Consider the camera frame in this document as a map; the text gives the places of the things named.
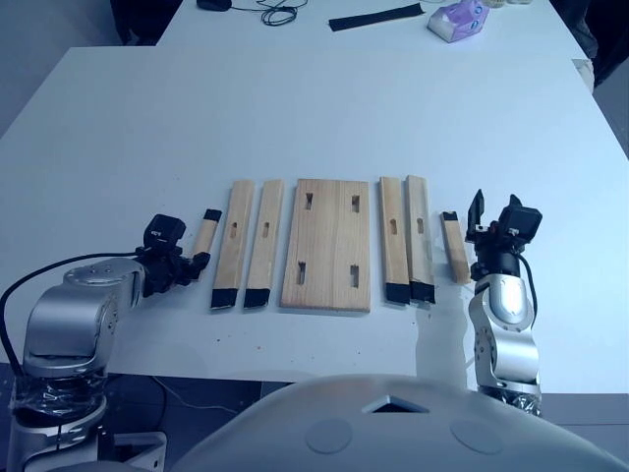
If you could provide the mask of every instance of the wooden plank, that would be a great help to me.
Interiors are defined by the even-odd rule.
[[[370,310],[369,208],[367,182],[299,181],[283,307]]]
[[[277,252],[277,232],[279,230],[284,182],[269,180],[262,187],[262,198],[257,216],[254,252],[249,266],[245,308],[263,307],[273,284],[273,268]]]
[[[395,303],[410,303],[411,287],[400,179],[381,177],[380,197],[386,299]]]
[[[406,179],[406,195],[409,212],[408,264],[411,298],[434,303],[429,191],[426,179],[409,175]]]
[[[209,254],[209,250],[212,247],[212,241],[214,241],[214,234],[216,233],[216,226],[223,213],[218,209],[208,208],[203,216],[203,221],[200,224],[199,234],[197,235],[197,241],[195,248],[193,249],[193,256],[200,253]]]
[[[238,180],[232,187],[211,308],[233,307],[236,304],[255,187],[251,180]]]
[[[465,254],[461,226],[456,211],[444,211],[441,214],[441,226],[443,228],[443,242],[445,253],[452,267],[452,278],[460,284],[470,283],[470,265]]]

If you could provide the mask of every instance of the plastic wrap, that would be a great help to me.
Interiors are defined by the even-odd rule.
[[[102,373],[70,379],[17,377],[10,407],[23,421],[42,426],[74,421],[101,405],[106,379]]]
[[[489,386],[479,386],[479,392],[495,398],[496,400],[500,400],[507,405],[515,406],[519,410],[533,416],[542,416],[542,397],[540,395]]]

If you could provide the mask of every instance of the tissue box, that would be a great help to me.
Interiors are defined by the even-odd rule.
[[[463,0],[439,8],[430,17],[428,28],[448,42],[458,41],[483,29],[489,13],[480,0]]]

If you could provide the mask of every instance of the wall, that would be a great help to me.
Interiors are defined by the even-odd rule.
[[[0,137],[68,48],[117,44],[108,0],[0,0]]]

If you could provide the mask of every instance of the cable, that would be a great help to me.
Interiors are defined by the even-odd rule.
[[[78,256],[76,258],[66,259],[65,261],[60,261],[55,264],[47,265],[46,267],[42,267],[34,272],[25,275],[20,280],[11,285],[0,298],[0,340],[2,340],[2,347],[4,347],[5,352],[7,353],[7,358],[9,359],[9,364],[11,364],[11,370],[13,371],[13,375],[16,377],[21,377],[24,375],[24,371],[22,370],[22,366],[20,365],[20,361],[18,360],[18,356],[16,356],[16,352],[13,350],[13,345],[11,344],[11,339],[9,339],[9,333],[7,332],[7,324],[5,322],[5,309],[7,306],[7,300],[13,292],[15,292],[21,285],[28,282],[32,278],[37,277],[38,275],[42,275],[53,268],[57,268],[60,266],[65,266],[67,264],[77,263],[78,261],[84,261],[85,259],[99,259],[99,258],[127,258],[129,256],[135,256],[136,253],[95,253],[95,254],[86,254],[84,256]]]
[[[232,415],[238,415],[238,412],[236,410],[232,410],[230,408],[227,408],[225,406],[221,406],[221,405],[207,405],[207,406],[203,406],[203,405],[193,405],[192,403],[188,403],[186,400],[184,400],[182,398],[182,396],[177,393],[173,388],[171,388],[170,386],[168,386],[166,383],[164,383],[163,381],[161,381],[160,379],[158,379],[157,377],[151,377],[154,381],[156,381],[158,384],[160,384],[161,386],[163,386],[164,388],[166,388],[166,390],[171,393],[175,398],[177,398],[184,406],[187,406],[188,408],[194,408],[196,410],[223,410],[226,411],[228,413],[231,413]]]
[[[535,324],[535,320],[538,317],[538,295],[535,293],[535,285],[533,284],[533,273],[531,272],[531,266],[527,262],[526,259],[521,254],[516,254],[516,258],[518,258],[522,264],[524,264],[525,269],[527,270],[527,275],[529,277],[529,287],[531,288],[531,297],[533,298],[533,322],[531,323],[531,327]]]
[[[297,12],[300,8],[308,5],[308,0],[304,0],[299,5],[284,5],[287,0],[280,0],[275,5],[268,5],[267,0],[256,0],[256,3],[263,8],[240,8],[231,7],[232,10],[240,12],[261,13],[260,20],[268,27],[281,27],[294,22],[297,19]]]
[[[161,423],[162,421],[164,421],[164,416],[166,416],[166,407],[168,406],[168,390],[162,383],[158,382],[155,377],[151,377],[150,379],[154,381],[161,390],[161,411],[159,412],[159,417],[155,422],[155,427],[152,429],[152,431],[159,431],[159,428],[161,428]]]

